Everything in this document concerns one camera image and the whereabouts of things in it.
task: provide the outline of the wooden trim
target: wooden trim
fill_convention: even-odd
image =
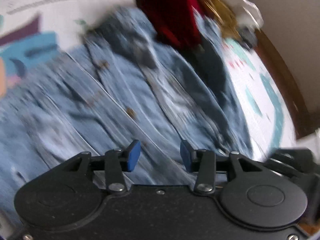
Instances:
[[[258,38],[258,46],[255,51],[284,98],[296,130],[297,139],[314,132],[310,131],[310,115],[289,68],[265,33],[256,31],[256,36]]]

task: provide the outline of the metal bolt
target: metal bolt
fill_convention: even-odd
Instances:
[[[165,194],[165,191],[160,189],[160,190],[157,190],[156,192],[158,195],[164,195]]]
[[[289,235],[288,240],[298,240],[299,237],[297,235]]]
[[[33,240],[33,237],[31,235],[24,235],[23,240]]]
[[[197,190],[202,191],[202,192],[210,192],[213,190],[213,187],[209,184],[199,184],[197,186]]]
[[[112,191],[120,192],[124,190],[124,185],[121,183],[112,183],[109,185],[109,189]]]

